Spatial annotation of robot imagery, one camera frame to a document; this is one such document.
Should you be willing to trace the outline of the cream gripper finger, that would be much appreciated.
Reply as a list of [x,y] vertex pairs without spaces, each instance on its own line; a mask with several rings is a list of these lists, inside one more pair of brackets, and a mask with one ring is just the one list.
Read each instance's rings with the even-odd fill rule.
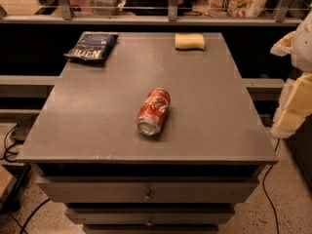
[[312,74],[303,75],[294,82],[286,109],[301,117],[312,114]]
[[295,133],[305,121],[304,117],[287,110],[279,110],[275,118],[276,127],[287,133]]

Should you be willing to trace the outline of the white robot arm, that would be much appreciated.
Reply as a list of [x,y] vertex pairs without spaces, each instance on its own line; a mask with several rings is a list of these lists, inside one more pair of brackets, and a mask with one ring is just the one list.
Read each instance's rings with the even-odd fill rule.
[[270,53],[279,57],[290,55],[292,66],[302,72],[299,78],[286,81],[273,117],[272,134],[288,138],[312,114],[312,14],[296,31],[275,43]]

